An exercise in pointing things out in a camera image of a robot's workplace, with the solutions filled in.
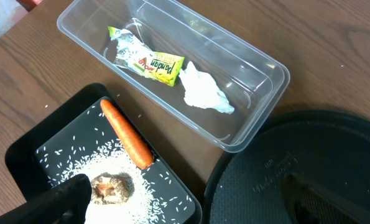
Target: rice pile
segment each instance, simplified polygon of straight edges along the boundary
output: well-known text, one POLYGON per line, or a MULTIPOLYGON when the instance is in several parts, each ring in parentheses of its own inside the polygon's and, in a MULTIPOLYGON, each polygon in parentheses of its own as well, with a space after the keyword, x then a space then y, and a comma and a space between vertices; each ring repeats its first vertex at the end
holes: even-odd
POLYGON ((153 197, 154 190, 150 183, 145 180, 141 170, 136 167, 129 158, 127 152, 122 148, 111 150, 112 142, 105 143, 106 146, 98 147, 98 151, 81 161, 76 161, 63 171, 64 179, 77 174, 86 174, 90 181, 98 175, 107 172, 120 175, 129 183, 130 197, 122 205, 95 205, 90 203, 86 212, 85 223, 156 223, 158 215, 163 214, 160 202, 153 197))

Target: wooden table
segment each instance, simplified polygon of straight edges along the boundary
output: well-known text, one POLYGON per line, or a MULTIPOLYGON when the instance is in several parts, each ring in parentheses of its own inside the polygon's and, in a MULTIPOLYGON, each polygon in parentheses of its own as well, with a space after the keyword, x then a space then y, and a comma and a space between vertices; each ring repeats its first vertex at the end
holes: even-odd
MULTIPOLYGON (((370 0, 182 2, 289 68, 275 114, 339 108, 370 119, 370 0)), ((6 149, 93 82, 120 94, 115 100, 202 199, 223 151, 62 34, 57 17, 70 3, 44 0, 0 38, 0 215, 25 202, 6 169, 6 149)))

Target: crumpled white paper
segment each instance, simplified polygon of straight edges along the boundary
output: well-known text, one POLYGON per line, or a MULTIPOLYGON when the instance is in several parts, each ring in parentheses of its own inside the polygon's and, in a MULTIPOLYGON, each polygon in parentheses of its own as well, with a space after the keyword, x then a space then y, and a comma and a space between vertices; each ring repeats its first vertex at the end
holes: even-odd
POLYGON ((226 95, 218 88, 209 73, 199 72, 193 62, 189 62, 186 70, 181 70, 179 77, 185 87, 184 100, 189 106, 207 109, 213 108, 220 113, 231 114, 234 107, 229 104, 226 95))

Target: orange carrot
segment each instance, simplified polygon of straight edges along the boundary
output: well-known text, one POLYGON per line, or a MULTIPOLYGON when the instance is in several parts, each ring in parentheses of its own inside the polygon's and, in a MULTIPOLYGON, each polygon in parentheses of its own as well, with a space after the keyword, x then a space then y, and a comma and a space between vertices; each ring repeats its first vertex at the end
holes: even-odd
POLYGON ((152 165, 153 155, 150 149, 113 104, 103 99, 100 107, 135 165, 141 169, 152 165))

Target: transparent bin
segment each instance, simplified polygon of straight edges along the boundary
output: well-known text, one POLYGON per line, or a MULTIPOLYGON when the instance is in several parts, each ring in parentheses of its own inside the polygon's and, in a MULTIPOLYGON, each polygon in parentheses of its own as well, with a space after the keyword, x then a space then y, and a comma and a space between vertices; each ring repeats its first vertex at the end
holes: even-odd
POLYGON ((174 0, 75 0, 58 28, 119 76, 207 140, 228 152, 242 151, 290 81, 279 62, 174 0), (113 65, 117 41, 107 26, 129 29, 152 50, 185 57, 208 72, 226 94, 232 114, 188 106, 180 81, 174 87, 113 65))

